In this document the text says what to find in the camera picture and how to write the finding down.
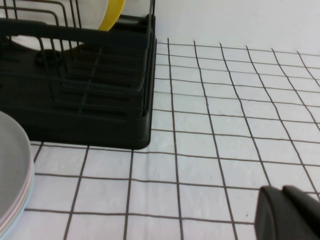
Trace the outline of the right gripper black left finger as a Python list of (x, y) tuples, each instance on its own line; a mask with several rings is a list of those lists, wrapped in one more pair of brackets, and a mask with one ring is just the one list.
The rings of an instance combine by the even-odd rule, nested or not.
[(259, 190), (254, 229), (258, 240), (320, 238), (320, 226), (309, 226), (282, 189), (271, 186)]

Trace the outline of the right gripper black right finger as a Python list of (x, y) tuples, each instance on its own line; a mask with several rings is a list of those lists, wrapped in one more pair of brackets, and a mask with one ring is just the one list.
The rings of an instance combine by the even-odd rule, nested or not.
[(295, 186), (284, 186), (282, 192), (289, 198), (310, 227), (320, 226), (320, 202)]

